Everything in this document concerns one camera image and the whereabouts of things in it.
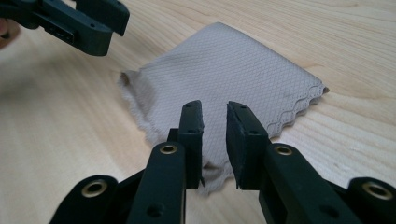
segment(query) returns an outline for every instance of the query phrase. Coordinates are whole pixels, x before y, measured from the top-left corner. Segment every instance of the textured fabric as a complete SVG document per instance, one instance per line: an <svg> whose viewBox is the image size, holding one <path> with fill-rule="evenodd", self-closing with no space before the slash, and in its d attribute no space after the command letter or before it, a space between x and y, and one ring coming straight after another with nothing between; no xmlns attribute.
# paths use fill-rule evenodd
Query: textured fabric
<svg viewBox="0 0 396 224"><path fill-rule="evenodd" d="M248 105L273 137L325 89L304 69L222 23L207 26L140 71L124 72L120 85L153 145L178 126L184 104L201 100L203 194L233 175L225 144L229 101Z"/></svg>

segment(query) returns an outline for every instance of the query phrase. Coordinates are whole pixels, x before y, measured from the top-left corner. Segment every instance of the wooden table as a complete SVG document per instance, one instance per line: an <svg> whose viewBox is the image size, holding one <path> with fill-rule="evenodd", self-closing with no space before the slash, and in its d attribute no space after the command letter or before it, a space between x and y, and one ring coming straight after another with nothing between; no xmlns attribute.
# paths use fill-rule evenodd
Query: wooden table
<svg viewBox="0 0 396 224"><path fill-rule="evenodd" d="M0 222L47 223L90 175L119 181L151 146L122 99L120 71L137 70L222 21L319 77L331 92L275 139L301 150L326 179L396 186L396 4L391 1L123 0L124 37L106 57L42 29L0 51ZM187 223L260 223L257 192L230 180L208 198L188 192Z"/></svg>

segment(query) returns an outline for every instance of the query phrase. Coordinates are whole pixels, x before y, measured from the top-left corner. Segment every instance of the wood grain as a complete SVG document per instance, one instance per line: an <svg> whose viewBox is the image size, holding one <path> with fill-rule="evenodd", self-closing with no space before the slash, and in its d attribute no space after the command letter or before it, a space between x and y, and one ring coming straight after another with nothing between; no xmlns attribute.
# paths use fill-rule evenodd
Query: wood grain
<svg viewBox="0 0 396 224"><path fill-rule="evenodd" d="M0 223L47 223L81 179L119 181L150 146L116 82L221 21L319 77L331 92L285 128L326 179L372 176L396 186L396 3L378 0L123 0L124 37L106 57L22 29L0 51ZM263 223L257 192L188 192L187 223Z"/></svg>

